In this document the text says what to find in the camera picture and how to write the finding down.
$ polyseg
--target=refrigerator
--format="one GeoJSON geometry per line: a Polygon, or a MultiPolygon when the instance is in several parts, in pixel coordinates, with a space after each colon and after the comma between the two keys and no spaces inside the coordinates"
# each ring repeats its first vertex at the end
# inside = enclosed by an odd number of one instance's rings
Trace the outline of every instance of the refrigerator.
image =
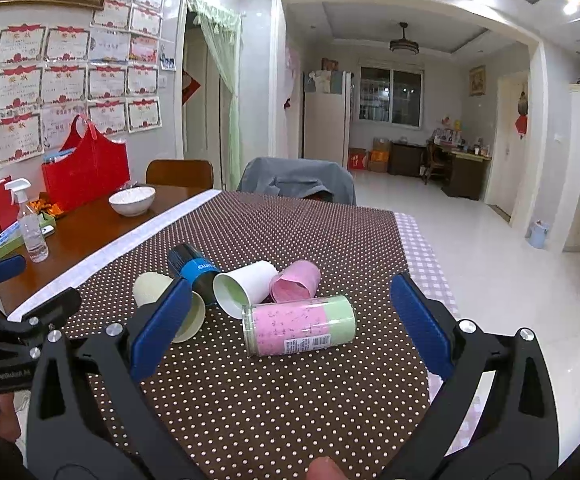
{"type": "Polygon", "coordinates": [[[348,166],[353,74],[304,74],[303,157],[348,166]]]}

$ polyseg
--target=blue band on bottle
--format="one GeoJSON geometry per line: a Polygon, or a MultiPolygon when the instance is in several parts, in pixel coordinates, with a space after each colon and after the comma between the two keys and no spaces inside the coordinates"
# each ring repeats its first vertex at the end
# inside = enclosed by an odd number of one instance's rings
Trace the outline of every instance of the blue band on bottle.
{"type": "Polygon", "coordinates": [[[195,258],[194,260],[190,260],[186,263],[181,271],[179,272],[179,276],[188,280],[188,283],[192,286],[195,283],[196,279],[205,274],[206,272],[221,272],[217,269],[213,264],[211,264],[208,260],[204,258],[195,258]]]}

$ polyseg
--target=barcode label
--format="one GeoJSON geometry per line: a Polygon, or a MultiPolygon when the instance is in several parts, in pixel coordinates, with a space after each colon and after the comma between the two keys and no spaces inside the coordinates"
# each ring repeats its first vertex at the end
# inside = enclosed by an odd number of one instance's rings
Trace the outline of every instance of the barcode label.
{"type": "Polygon", "coordinates": [[[297,354],[309,352],[330,346],[330,334],[316,335],[312,337],[300,337],[298,339],[286,339],[286,351],[284,354],[297,354]]]}

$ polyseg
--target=green curtain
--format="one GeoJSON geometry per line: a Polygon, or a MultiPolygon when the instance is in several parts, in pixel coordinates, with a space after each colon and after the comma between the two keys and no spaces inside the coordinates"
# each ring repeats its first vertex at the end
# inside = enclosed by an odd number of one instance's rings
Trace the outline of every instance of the green curtain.
{"type": "Polygon", "coordinates": [[[228,189],[236,189],[241,179],[241,135],[239,132],[239,57],[241,53],[241,15],[212,6],[203,0],[188,0],[196,12],[208,50],[221,78],[232,94],[228,131],[228,189]]]}

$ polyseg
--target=red handbag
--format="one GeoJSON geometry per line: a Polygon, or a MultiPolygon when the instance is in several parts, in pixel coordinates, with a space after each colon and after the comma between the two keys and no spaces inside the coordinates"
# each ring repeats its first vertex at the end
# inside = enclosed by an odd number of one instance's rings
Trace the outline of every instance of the red handbag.
{"type": "Polygon", "coordinates": [[[103,136],[92,121],[77,115],[63,150],[75,150],[63,160],[41,165],[50,200],[71,211],[103,195],[112,193],[130,180],[126,144],[103,136]],[[76,123],[86,123],[83,138],[76,123]]]}

